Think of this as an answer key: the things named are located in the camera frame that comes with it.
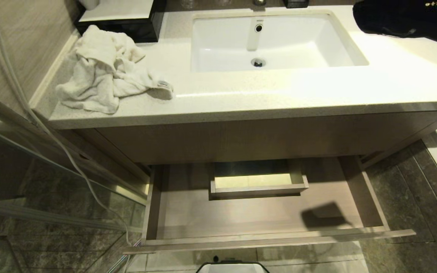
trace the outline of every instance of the open drawer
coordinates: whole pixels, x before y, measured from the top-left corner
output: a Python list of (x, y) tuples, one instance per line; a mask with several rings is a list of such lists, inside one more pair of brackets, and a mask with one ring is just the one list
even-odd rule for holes
[(210, 164), (160, 165), (149, 185), (141, 247), (125, 254), (355, 241), (390, 231), (356, 157), (306, 158), (295, 196), (212, 200)]

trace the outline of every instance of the faucet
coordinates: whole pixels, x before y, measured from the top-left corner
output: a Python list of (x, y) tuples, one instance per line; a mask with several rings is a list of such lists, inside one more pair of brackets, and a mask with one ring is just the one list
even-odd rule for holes
[(254, 5), (261, 7), (266, 5), (266, 0), (253, 0)]

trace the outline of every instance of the towel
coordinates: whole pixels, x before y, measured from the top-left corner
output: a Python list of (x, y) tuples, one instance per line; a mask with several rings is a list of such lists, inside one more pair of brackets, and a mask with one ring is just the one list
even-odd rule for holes
[(155, 89), (159, 98), (173, 98), (172, 86), (144, 67), (145, 54), (124, 33), (89, 26), (66, 56), (72, 67), (68, 82), (57, 85), (60, 102), (68, 107), (114, 114), (119, 98)]

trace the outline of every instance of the beige wall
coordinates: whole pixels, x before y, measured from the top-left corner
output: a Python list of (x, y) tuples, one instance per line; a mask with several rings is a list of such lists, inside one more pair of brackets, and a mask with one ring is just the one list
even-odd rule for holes
[[(73, 32), (77, 16), (76, 0), (0, 0), (0, 28), (28, 100)], [(1, 54), (0, 102), (23, 113)]]

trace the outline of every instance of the undermount sink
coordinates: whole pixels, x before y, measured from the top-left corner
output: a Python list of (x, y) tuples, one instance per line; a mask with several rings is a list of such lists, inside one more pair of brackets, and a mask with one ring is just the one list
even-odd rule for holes
[(328, 13), (195, 19), (191, 55), (195, 72), (369, 64)]

